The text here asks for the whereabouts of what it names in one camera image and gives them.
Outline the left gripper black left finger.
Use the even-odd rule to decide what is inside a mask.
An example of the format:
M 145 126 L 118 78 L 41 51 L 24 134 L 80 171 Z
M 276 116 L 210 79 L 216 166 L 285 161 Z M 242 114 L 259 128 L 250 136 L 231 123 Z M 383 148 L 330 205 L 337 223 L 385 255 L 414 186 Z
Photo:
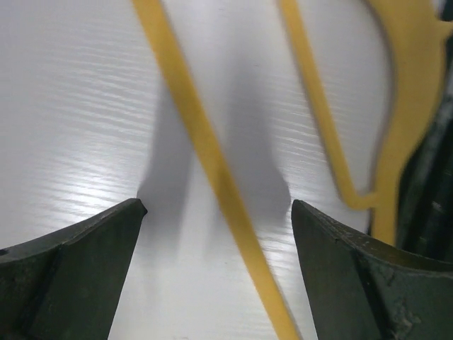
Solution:
M 107 339 L 147 209 L 127 199 L 1 250 L 2 339 Z

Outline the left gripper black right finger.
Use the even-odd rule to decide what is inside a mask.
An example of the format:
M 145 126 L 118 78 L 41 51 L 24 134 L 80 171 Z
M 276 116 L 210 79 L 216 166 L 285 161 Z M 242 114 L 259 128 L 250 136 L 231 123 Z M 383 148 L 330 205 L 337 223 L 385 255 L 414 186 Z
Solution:
M 452 264 L 399 250 L 301 200 L 294 240 L 319 339 L 451 339 Z

